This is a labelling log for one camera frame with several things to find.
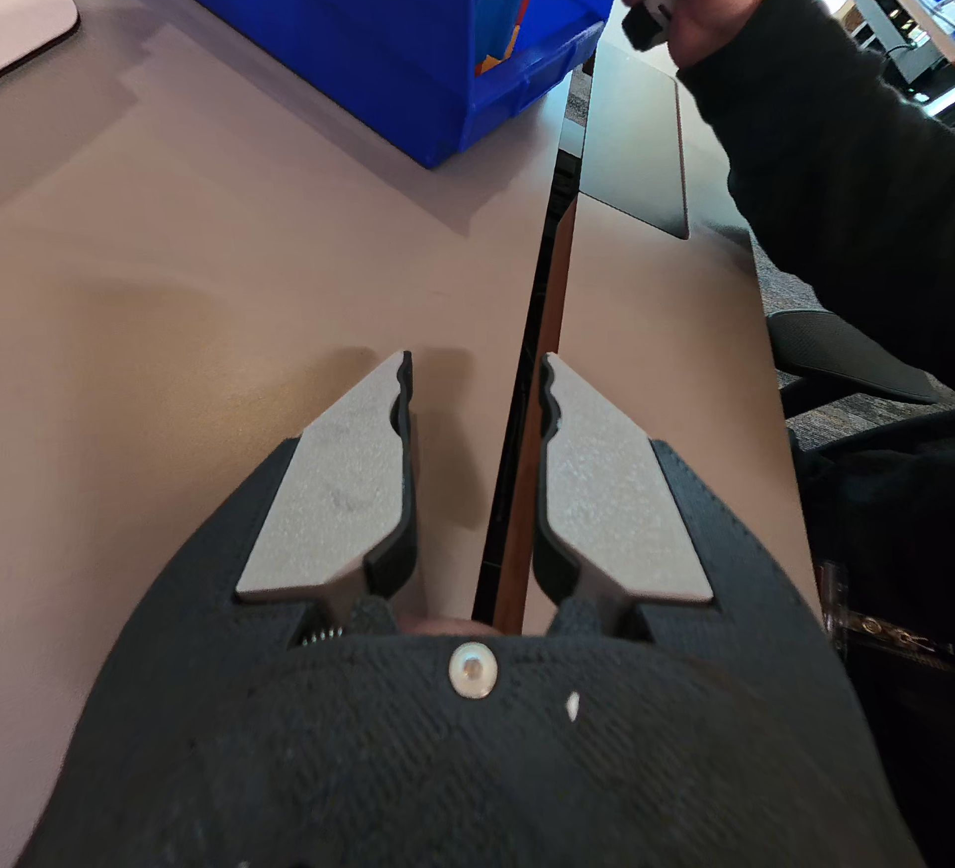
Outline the blue plastic storage bin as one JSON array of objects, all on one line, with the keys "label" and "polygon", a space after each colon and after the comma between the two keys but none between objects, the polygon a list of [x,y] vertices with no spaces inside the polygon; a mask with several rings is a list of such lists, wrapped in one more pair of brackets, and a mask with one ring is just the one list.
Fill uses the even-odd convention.
[{"label": "blue plastic storage bin", "polygon": [[614,0],[530,0],[477,76],[475,0],[195,0],[430,169],[542,98],[595,50]]}]

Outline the white document stand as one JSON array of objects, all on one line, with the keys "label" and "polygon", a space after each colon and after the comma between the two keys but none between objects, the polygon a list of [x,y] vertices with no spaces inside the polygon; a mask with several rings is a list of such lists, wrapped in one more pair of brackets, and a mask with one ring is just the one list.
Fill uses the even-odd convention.
[{"label": "white document stand", "polygon": [[1,75],[68,39],[79,25],[74,0],[1,0]]}]

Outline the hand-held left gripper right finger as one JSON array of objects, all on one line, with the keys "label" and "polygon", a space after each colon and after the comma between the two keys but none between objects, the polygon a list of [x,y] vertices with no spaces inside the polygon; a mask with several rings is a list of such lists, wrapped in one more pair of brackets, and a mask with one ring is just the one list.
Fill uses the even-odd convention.
[{"label": "hand-held left gripper right finger", "polygon": [[556,607],[601,623],[638,604],[707,607],[714,591],[648,434],[554,352],[543,418],[532,569]]}]

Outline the person's right forearm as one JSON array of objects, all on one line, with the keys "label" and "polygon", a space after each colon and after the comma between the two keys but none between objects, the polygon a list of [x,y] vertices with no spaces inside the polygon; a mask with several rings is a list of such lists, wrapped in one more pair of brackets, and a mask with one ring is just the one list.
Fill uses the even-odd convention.
[{"label": "person's right forearm", "polygon": [[772,264],[953,388],[954,134],[880,70],[817,0],[762,0],[679,78]]}]

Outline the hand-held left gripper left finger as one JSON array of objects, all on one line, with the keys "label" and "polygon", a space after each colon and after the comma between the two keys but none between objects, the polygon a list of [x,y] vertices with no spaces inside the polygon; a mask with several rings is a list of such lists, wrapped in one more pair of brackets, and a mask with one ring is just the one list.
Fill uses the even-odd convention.
[{"label": "hand-held left gripper left finger", "polygon": [[243,603],[391,600],[412,580],[412,353],[393,353],[297,439],[236,584]]}]

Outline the yellow mega block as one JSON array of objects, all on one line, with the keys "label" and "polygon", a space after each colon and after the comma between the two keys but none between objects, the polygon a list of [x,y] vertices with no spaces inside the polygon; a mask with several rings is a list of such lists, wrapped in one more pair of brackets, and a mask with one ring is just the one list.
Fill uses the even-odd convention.
[{"label": "yellow mega block", "polygon": [[476,77],[477,77],[477,76],[480,76],[480,75],[482,75],[482,74],[484,74],[484,73],[486,73],[486,72],[488,72],[490,69],[492,69],[493,67],[495,67],[495,66],[498,65],[499,63],[504,62],[504,61],[507,61],[507,60],[511,57],[511,55],[512,55],[513,52],[514,52],[515,43],[516,43],[516,41],[517,41],[517,39],[518,39],[518,37],[519,37],[519,30],[520,30],[519,25],[516,25],[516,26],[513,28],[512,33],[511,33],[511,37],[510,37],[510,39],[509,39],[509,41],[508,41],[508,44],[507,44],[507,47],[506,47],[506,48],[503,50],[503,52],[501,53],[500,58],[497,58],[497,57],[492,56],[492,55],[488,55],[488,56],[476,67],[476,69],[475,69],[475,75],[476,75]]}]

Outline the black mesh office chair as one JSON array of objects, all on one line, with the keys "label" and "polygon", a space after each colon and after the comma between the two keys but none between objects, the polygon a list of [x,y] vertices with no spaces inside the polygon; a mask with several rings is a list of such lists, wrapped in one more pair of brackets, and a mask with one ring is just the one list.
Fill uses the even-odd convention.
[{"label": "black mesh office chair", "polygon": [[780,390],[787,420],[854,395],[917,406],[940,401],[925,372],[834,313],[778,311],[766,325],[775,368],[794,377]]}]

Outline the clear badge holder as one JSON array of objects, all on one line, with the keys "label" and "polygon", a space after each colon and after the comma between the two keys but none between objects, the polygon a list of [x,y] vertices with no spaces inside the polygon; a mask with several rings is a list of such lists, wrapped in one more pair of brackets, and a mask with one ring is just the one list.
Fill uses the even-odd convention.
[{"label": "clear badge holder", "polygon": [[849,606],[845,568],[832,561],[815,565],[822,628],[844,663],[862,648],[942,672],[954,671],[954,647]]}]

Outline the blue mega block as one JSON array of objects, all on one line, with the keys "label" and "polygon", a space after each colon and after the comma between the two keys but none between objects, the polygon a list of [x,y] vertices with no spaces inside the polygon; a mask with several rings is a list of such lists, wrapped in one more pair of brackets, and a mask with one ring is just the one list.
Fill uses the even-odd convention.
[{"label": "blue mega block", "polygon": [[475,0],[474,57],[476,64],[488,58],[503,61],[518,24],[523,0]]}]

